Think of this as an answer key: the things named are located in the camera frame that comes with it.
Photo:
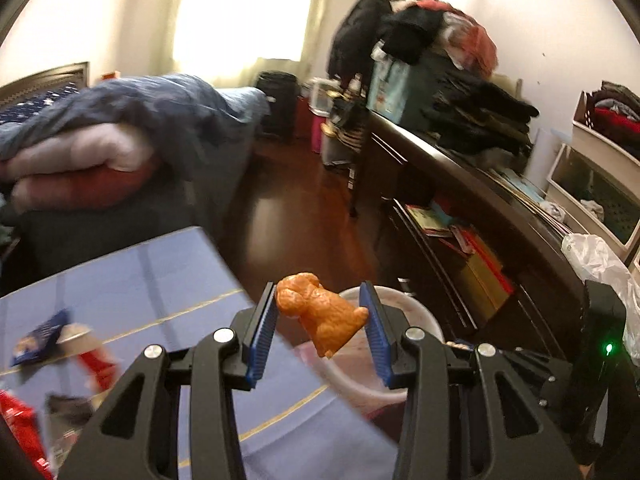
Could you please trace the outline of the orange toy dog figure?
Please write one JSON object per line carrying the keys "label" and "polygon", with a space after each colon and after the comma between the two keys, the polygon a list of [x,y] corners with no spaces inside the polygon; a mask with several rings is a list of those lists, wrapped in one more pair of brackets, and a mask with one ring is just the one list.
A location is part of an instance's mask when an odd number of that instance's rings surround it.
{"label": "orange toy dog figure", "polygon": [[309,272],[282,278],[274,296],[280,315],[299,322],[319,358],[332,359],[369,319],[366,307],[354,307]]}

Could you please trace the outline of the blue checked tablecloth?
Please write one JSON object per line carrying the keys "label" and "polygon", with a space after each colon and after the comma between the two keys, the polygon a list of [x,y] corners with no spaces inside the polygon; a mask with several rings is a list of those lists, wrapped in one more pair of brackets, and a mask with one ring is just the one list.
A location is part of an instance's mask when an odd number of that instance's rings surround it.
{"label": "blue checked tablecloth", "polygon": [[195,228],[115,252],[1,301],[1,353],[62,309],[119,362],[63,479],[388,479],[397,450],[273,335],[244,379],[256,306]]}

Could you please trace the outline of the dark wooden dresser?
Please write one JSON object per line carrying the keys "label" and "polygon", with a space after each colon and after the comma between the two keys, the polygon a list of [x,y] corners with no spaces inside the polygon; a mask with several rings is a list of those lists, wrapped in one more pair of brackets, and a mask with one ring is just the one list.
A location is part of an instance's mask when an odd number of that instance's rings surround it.
{"label": "dark wooden dresser", "polygon": [[587,301],[561,237],[461,157],[370,114],[350,213],[378,284],[446,338],[577,359]]}

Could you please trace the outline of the white plastic bag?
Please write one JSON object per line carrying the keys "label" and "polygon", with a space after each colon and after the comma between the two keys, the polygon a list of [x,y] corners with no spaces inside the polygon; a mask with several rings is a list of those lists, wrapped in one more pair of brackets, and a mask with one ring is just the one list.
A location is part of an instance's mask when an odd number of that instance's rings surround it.
{"label": "white plastic bag", "polygon": [[567,234],[562,254],[583,282],[594,281],[611,286],[626,309],[623,343],[631,362],[639,367],[640,309],[639,283],[615,255],[608,243],[593,234]]}

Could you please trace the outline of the white storage crate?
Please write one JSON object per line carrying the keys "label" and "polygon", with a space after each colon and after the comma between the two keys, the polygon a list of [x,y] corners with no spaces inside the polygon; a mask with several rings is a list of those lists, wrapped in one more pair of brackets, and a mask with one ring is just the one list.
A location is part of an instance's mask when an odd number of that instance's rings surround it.
{"label": "white storage crate", "polygon": [[603,238],[623,263],[639,248],[639,162],[592,128],[588,98],[580,95],[572,136],[547,177],[546,199],[565,210],[572,232]]}

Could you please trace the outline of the dark blue snack wrapper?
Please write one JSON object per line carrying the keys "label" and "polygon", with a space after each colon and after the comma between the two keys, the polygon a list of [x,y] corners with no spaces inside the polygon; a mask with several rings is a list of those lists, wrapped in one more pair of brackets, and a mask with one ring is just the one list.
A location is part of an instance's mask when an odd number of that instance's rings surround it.
{"label": "dark blue snack wrapper", "polygon": [[68,324],[70,312],[62,309],[23,336],[13,348],[11,366],[38,364],[49,359],[55,352],[63,328]]}

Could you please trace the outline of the pink storage box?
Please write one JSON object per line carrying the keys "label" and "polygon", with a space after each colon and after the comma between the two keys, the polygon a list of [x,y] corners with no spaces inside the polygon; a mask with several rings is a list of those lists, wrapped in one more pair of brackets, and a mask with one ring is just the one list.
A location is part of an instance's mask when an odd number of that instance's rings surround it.
{"label": "pink storage box", "polygon": [[321,153],[323,136],[322,126],[326,123],[328,117],[328,112],[317,112],[316,110],[311,111],[310,146],[311,151],[314,154]]}

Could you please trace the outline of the dark blue duvet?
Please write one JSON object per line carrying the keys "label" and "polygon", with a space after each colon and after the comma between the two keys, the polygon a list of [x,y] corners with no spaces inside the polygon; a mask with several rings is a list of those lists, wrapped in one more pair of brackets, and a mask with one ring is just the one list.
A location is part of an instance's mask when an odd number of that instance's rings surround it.
{"label": "dark blue duvet", "polygon": [[169,74],[110,79],[40,110],[26,122],[1,126],[1,159],[58,133],[99,124],[140,129],[183,179],[208,164],[207,145],[238,142],[270,114],[255,87],[216,89],[197,76]]}

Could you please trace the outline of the teal shopping bag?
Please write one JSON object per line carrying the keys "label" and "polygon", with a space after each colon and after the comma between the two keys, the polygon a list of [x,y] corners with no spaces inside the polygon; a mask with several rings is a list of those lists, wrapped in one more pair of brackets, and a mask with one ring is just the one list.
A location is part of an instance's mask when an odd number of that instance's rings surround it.
{"label": "teal shopping bag", "polygon": [[371,112],[402,128],[413,129],[420,124],[421,108],[426,101],[421,65],[412,66],[394,58],[374,64],[367,100]]}

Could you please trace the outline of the folded pink red quilt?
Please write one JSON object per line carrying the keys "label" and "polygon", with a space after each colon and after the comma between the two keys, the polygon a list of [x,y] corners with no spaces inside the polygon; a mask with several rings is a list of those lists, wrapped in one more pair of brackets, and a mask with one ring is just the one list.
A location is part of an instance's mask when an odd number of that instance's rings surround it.
{"label": "folded pink red quilt", "polygon": [[10,203],[29,211],[102,210],[137,193],[163,161],[146,134],[126,124],[67,130],[1,163]]}

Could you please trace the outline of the pile of dark clothes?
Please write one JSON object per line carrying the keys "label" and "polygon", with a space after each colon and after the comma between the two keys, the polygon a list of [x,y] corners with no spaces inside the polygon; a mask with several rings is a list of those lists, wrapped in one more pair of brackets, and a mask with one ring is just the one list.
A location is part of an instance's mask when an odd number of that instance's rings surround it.
{"label": "pile of dark clothes", "polygon": [[497,48],[477,21],[437,0],[418,0],[390,16],[372,50],[374,64],[394,58],[424,70],[422,119],[406,129],[463,155],[532,149],[529,123],[539,110],[497,86]]}

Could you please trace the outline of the red snack bag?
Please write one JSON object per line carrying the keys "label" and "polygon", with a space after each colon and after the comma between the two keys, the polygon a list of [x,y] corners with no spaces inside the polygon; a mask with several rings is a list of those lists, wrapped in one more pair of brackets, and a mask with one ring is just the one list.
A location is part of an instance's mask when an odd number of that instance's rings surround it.
{"label": "red snack bag", "polygon": [[42,445],[35,410],[9,391],[1,390],[1,415],[40,477],[53,480],[54,475]]}

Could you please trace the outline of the black suitcase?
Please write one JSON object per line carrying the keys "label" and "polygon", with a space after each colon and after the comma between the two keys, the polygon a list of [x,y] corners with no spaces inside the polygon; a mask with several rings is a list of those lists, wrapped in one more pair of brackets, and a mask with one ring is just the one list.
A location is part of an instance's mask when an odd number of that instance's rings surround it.
{"label": "black suitcase", "polygon": [[262,118],[262,131],[289,141],[296,122],[298,81],[295,75],[285,72],[261,72],[255,82],[267,98],[269,114]]}

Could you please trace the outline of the black hanging coat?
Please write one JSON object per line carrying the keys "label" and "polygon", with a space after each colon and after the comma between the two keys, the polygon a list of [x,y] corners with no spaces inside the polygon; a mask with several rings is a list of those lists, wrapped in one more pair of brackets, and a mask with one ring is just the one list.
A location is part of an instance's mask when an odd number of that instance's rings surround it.
{"label": "black hanging coat", "polygon": [[390,0],[358,0],[333,36],[326,73],[346,87],[357,74],[370,86],[371,52],[385,34],[393,14]]}

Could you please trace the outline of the dark wooden headboard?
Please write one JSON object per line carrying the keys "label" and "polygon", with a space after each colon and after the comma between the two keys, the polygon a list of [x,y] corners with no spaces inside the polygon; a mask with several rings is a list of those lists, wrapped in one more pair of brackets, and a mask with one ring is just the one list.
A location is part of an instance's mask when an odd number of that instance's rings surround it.
{"label": "dark wooden headboard", "polygon": [[72,82],[79,89],[88,87],[89,62],[67,64],[43,70],[6,84],[0,89],[2,110],[37,94],[62,88]]}

